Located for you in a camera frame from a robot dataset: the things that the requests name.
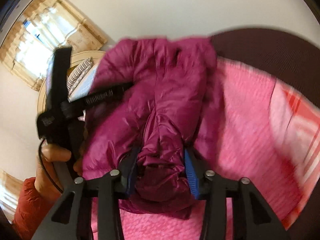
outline orange puffer jacket sleeve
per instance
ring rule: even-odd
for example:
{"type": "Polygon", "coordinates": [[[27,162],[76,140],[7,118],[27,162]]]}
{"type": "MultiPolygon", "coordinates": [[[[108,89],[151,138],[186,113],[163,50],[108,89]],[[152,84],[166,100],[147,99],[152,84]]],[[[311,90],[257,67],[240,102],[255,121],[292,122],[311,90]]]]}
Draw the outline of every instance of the orange puffer jacket sleeve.
{"type": "Polygon", "coordinates": [[[30,240],[46,216],[52,203],[42,198],[35,189],[36,178],[29,178],[23,182],[18,206],[12,226],[22,240],[30,240]]]}

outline striped pillow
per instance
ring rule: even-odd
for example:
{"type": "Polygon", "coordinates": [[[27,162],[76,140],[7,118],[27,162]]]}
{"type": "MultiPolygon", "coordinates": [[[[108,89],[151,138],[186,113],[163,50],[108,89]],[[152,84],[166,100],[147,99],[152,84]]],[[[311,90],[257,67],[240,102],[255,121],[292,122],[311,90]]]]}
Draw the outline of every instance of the striped pillow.
{"type": "Polygon", "coordinates": [[[77,81],[81,73],[85,71],[88,67],[92,67],[93,63],[90,60],[91,60],[90,57],[85,59],[70,73],[70,76],[68,77],[68,80],[67,80],[68,93],[70,92],[72,86],[77,81]]]}

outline dark brown upholstered surface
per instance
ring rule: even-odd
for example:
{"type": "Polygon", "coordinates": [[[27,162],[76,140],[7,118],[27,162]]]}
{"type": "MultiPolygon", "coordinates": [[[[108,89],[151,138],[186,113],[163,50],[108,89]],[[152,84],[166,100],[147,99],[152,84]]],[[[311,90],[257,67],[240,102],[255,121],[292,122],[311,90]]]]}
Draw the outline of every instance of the dark brown upholstered surface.
{"type": "MultiPolygon", "coordinates": [[[[218,56],[266,71],[293,86],[320,107],[320,50],[292,34],[270,29],[239,29],[212,37],[218,56]]],[[[289,229],[292,240],[320,239],[320,182],[289,229]]]]}

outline silver screw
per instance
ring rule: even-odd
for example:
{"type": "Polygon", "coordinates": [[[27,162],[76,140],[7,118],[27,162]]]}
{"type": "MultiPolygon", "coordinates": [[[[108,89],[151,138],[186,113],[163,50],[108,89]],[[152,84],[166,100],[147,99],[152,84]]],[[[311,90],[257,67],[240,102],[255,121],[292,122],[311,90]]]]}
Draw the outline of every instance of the silver screw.
{"type": "Polygon", "coordinates": [[[205,172],[205,174],[206,174],[206,176],[208,176],[208,177],[213,177],[214,175],[216,175],[216,173],[215,173],[214,171],[212,171],[212,170],[207,170],[207,171],[205,172]]]}
{"type": "Polygon", "coordinates": [[[241,179],[241,182],[242,182],[243,184],[249,184],[249,183],[250,183],[250,180],[249,180],[248,178],[244,177],[244,178],[241,179]]]}
{"type": "Polygon", "coordinates": [[[110,175],[111,176],[118,176],[120,174],[120,171],[118,171],[118,170],[112,170],[112,171],[110,171],[110,175]]]}
{"type": "Polygon", "coordinates": [[[75,183],[76,184],[81,184],[82,182],[83,182],[83,178],[82,177],[75,178],[75,183]]]}

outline wall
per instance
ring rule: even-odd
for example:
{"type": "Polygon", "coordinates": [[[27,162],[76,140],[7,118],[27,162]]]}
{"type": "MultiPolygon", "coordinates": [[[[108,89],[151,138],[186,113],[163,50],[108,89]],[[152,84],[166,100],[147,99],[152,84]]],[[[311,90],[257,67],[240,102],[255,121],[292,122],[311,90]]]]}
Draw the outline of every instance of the wall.
{"type": "Polygon", "coordinates": [[[244,25],[297,33],[320,46],[320,27],[303,0],[70,0],[113,41],[178,38],[244,25]]]}
{"type": "MultiPolygon", "coordinates": [[[[320,27],[303,0],[70,0],[110,36],[210,34],[263,25],[294,32],[320,47],[320,27]]],[[[37,92],[0,66],[0,168],[35,174],[37,92]]]]}

